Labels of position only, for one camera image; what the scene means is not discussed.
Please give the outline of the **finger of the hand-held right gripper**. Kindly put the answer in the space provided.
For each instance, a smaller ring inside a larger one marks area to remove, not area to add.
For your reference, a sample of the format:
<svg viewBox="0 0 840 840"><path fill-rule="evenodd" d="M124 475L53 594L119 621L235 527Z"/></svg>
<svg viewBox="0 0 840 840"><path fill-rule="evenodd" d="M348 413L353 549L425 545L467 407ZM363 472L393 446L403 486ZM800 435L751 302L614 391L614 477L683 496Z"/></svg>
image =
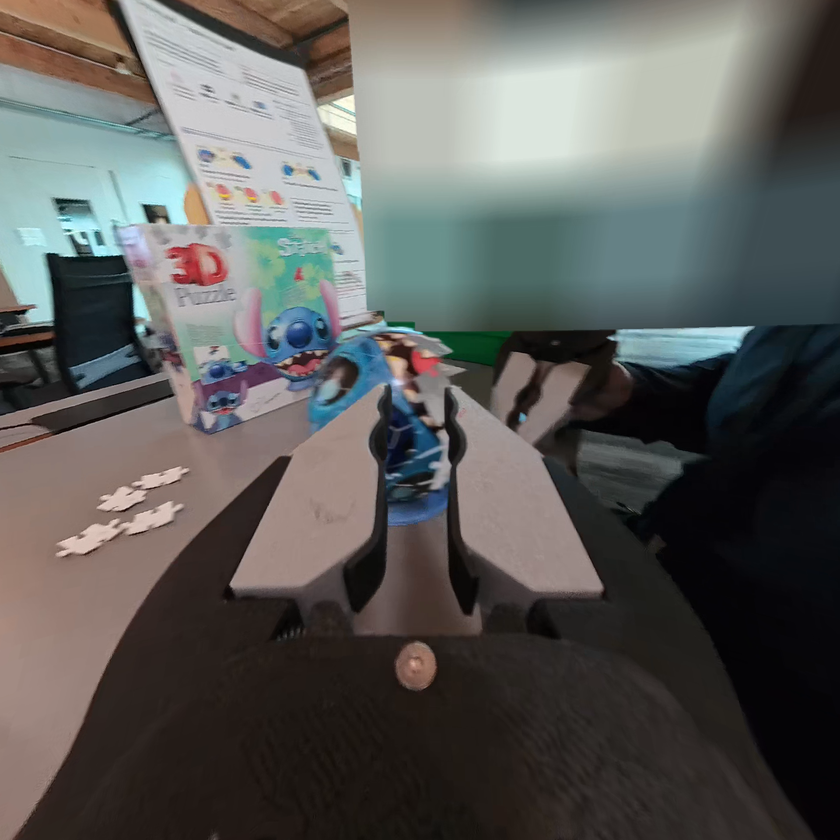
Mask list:
<svg viewBox="0 0 840 840"><path fill-rule="evenodd" d="M570 411L572 397L591 366L581 362L536 363L521 399L521 438L535 446L561 425Z"/></svg>
<svg viewBox="0 0 840 840"><path fill-rule="evenodd" d="M492 387L490 412L508 428L520 428L541 396L540 362L525 353L510 353Z"/></svg>

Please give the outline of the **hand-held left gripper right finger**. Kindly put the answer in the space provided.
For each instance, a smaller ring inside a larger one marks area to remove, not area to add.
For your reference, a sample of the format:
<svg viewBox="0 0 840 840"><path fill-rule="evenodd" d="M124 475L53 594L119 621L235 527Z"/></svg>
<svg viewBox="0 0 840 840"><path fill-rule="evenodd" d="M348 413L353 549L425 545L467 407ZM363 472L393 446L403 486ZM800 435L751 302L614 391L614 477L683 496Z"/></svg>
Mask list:
<svg viewBox="0 0 840 840"><path fill-rule="evenodd" d="M448 575L460 611L600 601L604 584L541 454L457 386L444 412Z"/></svg>

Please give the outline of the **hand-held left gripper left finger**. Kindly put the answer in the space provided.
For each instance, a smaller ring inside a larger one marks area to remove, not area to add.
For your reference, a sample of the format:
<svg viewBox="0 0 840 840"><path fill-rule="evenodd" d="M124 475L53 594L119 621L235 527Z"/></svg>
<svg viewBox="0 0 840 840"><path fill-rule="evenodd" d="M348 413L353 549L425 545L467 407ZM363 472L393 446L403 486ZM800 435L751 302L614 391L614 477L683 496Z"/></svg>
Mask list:
<svg viewBox="0 0 840 840"><path fill-rule="evenodd" d="M237 598L362 612L385 576L391 413L376 385L296 447L229 584Z"/></svg>

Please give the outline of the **blue puzzle ball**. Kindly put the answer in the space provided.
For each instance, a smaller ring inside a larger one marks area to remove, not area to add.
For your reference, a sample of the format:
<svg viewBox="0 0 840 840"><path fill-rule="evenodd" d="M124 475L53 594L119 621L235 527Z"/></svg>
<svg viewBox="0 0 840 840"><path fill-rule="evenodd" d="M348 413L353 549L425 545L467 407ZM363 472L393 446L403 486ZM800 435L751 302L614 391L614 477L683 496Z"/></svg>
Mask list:
<svg viewBox="0 0 840 840"><path fill-rule="evenodd" d="M378 385L392 390L386 435L387 503L448 498L450 464L445 428L449 376L462 369L361 328L333 350L318 371L308 402L318 431Z"/></svg>

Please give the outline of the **person's right forearm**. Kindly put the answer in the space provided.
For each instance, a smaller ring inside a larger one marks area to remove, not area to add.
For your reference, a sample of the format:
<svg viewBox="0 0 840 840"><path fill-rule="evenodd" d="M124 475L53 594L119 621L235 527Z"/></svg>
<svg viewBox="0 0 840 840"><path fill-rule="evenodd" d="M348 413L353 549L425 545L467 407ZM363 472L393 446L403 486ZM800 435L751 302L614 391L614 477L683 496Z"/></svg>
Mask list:
<svg viewBox="0 0 840 840"><path fill-rule="evenodd" d="M756 327L740 347L690 364L630 364L611 433L721 459L838 425L838 324Z"/></svg>

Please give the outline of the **colourful puzzle box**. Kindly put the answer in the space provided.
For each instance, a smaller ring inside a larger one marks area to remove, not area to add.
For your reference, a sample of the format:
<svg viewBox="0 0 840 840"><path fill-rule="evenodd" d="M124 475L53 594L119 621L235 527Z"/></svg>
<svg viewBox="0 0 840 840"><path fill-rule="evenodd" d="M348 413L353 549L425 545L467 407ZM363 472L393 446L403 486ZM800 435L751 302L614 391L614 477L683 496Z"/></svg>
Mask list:
<svg viewBox="0 0 840 840"><path fill-rule="evenodd" d="M117 236L185 424L215 434L308 396L341 333L326 229L137 224Z"/></svg>

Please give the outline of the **puzzle instruction sheet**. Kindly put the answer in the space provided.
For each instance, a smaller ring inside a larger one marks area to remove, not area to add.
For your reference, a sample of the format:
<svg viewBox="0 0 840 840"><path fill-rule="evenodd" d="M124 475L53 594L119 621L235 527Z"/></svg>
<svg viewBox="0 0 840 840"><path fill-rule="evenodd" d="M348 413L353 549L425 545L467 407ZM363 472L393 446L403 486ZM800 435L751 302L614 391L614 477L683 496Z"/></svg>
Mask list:
<svg viewBox="0 0 840 840"><path fill-rule="evenodd" d="M113 15L209 221L328 230L342 319L368 315L358 213L299 63L183 3L115 2Z"/></svg>

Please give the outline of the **person's right hand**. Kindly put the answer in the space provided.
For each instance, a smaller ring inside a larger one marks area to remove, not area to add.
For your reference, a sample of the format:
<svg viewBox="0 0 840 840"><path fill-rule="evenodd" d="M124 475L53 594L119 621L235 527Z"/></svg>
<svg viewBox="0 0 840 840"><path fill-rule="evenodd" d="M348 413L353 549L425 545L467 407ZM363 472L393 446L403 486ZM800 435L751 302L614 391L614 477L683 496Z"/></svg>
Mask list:
<svg viewBox="0 0 840 840"><path fill-rule="evenodd" d="M629 402L634 387L635 379L630 370L613 361L608 372L575 397L574 419L583 422L603 419Z"/></svg>

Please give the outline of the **black office chair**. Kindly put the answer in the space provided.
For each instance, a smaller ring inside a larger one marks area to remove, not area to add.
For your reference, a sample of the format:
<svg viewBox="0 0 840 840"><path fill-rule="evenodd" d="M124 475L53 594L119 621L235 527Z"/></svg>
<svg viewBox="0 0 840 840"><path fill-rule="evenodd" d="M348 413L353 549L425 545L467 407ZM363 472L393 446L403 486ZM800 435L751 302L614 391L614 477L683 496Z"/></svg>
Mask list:
<svg viewBox="0 0 840 840"><path fill-rule="evenodd" d="M153 374L135 328L133 283L123 257L45 257L60 380L70 396Z"/></svg>

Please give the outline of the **wooden background desk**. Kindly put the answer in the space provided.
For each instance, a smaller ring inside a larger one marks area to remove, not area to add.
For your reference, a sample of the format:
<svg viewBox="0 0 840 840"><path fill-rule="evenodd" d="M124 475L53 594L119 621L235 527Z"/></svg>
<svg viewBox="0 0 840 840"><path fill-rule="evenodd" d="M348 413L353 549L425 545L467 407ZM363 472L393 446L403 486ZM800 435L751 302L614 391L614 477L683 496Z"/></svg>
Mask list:
<svg viewBox="0 0 840 840"><path fill-rule="evenodd" d="M1 306L1 358L3 361L24 355L43 385L58 382L59 375L42 359L43 350L55 349L55 331L52 321L33 321L35 304L15 303Z"/></svg>

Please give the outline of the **dark wall window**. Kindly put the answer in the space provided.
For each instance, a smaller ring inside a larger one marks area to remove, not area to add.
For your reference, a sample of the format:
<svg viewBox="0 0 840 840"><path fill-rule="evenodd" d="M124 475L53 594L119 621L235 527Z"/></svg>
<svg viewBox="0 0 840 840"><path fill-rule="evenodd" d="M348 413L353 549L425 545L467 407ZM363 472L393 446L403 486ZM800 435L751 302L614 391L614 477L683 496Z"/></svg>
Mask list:
<svg viewBox="0 0 840 840"><path fill-rule="evenodd" d="M86 199L51 199L62 233L75 257L101 257L109 253L99 221Z"/></svg>

